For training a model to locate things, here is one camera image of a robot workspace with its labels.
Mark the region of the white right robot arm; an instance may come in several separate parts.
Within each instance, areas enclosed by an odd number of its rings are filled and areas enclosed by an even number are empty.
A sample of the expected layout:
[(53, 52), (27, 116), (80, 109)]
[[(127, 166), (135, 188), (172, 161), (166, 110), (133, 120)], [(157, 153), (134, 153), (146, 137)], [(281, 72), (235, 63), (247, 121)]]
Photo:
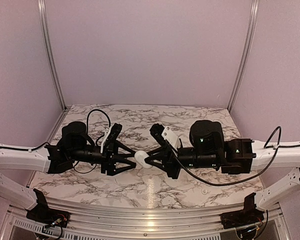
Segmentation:
[(267, 170), (287, 170), (286, 176), (264, 190), (253, 192), (244, 199), (237, 219), (248, 224), (282, 198), (300, 190), (300, 141), (281, 142), (282, 128), (277, 126), (266, 141), (234, 138), (226, 141), (218, 121), (197, 120), (189, 130), (190, 147), (184, 147), (179, 136), (159, 123), (150, 128), (151, 136), (160, 149), (153, 151), (145, 162), (177, 179), (181, 169), (189, 175), (191, 169), (214, 169), (225, 175), (255, 175), (237, 181), (250, 181)]

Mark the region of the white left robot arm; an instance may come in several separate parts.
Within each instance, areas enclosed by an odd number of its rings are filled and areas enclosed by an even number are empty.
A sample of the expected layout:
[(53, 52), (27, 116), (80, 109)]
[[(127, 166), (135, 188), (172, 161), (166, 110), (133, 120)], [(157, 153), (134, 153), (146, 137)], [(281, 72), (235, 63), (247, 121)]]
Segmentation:
[(33, 210), (43, 223), (50, 222), (54, 215), (43, 193), (18, 184), (3, 176), (1, 171), (61, 174), (71, 170), (77, 161), (100, 165), (103, 174), (115, 176), (136, 167), (136, 163), (130, 160), (135, 151), (117, 140), (121, 130), (121, 124), (113, 124), (106, 131), (101, 145), (97, 145), (88, 135), (86, 124), (73, 121), (62, 128), (61, 139), (56, 145), (21, 148), (0, 143), (0, 197), (28, 212)]

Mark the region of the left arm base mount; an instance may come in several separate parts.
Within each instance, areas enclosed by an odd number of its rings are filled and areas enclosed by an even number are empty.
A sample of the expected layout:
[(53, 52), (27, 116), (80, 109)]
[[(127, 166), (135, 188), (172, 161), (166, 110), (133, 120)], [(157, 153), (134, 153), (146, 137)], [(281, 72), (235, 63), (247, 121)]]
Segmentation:
[(54, 225), (66, 228), (70, 218), (70, 213), (68, 211), (53, 209), (49, 207), (36, 206), (32, 210), (27, 210), (26, 218), (39, 223), (43, 223), (49, 227), (52, 227), (54, 222), (56, 222), (58, 219), (61, 219), (61, 222), (55, 223)]

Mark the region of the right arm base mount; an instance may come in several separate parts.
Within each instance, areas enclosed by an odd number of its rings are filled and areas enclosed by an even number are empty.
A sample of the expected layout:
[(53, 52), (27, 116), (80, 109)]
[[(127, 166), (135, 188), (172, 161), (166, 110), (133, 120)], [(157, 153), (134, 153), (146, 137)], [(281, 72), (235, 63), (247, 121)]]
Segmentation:
[(254, 224), (264, 220), (264, 211), (257, 209), (236, 210), (222, 213), (220, 215), (221, 224), (224, 229), (238, 228)]

